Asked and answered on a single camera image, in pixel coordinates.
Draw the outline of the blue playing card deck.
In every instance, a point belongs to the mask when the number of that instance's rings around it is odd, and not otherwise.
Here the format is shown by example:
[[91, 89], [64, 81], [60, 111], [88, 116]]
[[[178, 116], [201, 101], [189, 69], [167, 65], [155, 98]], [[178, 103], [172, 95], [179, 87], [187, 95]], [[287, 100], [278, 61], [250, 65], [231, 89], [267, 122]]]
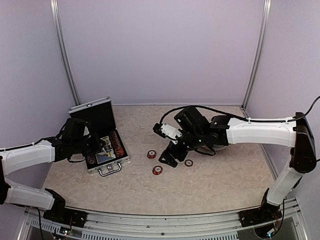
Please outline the blue playing card deck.
[[111, 154], [110, 152], [99, 153], [99, 154], [96, 154], [95, 156], [98, 164], [102, 164], [108, 161], [113, 161], [116, 158], [116, 156], [114, 154]]

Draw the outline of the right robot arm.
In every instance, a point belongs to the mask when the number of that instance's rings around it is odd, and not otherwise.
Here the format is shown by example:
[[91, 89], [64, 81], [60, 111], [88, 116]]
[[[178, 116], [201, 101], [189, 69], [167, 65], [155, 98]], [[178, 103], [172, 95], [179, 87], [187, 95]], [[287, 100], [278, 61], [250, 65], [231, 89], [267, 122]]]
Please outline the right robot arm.
[[319, 161], [307, 115], [296, 112], [285, 118], [249, 118], [204, 106], [217, 113], [208, 120], [200, 113], [201, 108], [200, 105], [177, 107], [174, 120], [178, 128], [164, 123], [168, 112], [154, 125], [153, 131], [157, 135], [170, 140], [159, 161], [175, 168], [189, 152], [198, 152], [201, 147], [207, 147], [214, 156], [216, 146], [262, 145], [277, 173], [273, 186], [266, 190], [261, 206], [255, 212], [260, 222], [268, 221], [301, 178], [312, 172]]

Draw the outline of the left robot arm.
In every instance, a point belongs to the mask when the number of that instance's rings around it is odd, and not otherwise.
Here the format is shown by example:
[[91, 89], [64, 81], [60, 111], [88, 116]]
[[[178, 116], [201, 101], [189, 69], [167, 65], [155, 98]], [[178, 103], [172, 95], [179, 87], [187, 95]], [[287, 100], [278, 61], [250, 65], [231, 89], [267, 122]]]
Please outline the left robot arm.
[[84, 158], [106, 144], [82, 119], [68, 118], [54, 136], [29, 144], [0, 150], [0, 203], [49, 211], [63, 223], [70, 218], [65, 199], [50, 189], [43, 189], [44, 170], [53, 163], [70, 161], [74, 155]]

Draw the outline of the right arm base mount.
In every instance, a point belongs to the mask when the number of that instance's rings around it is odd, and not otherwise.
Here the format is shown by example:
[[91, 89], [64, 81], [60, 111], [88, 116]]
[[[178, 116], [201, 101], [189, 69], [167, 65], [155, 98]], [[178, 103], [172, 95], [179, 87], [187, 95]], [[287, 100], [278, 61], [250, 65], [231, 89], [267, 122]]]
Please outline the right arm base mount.
[[238, 213], [241, 226], [249, 227], [270, 222], [276, 218], [281, 219], [282, 213], [279, 206], [257, 207], [249, 210], [242, 210]]

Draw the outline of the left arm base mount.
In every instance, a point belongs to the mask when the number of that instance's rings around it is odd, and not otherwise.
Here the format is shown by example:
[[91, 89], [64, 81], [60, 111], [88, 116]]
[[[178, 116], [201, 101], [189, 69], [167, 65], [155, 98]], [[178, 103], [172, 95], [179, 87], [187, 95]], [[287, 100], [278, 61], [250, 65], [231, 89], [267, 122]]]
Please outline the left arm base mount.
[[43, 218], [52, 222], [83, 228], [88, 214], [85, 211], [63, 208], [62, 210], [45, 210]]

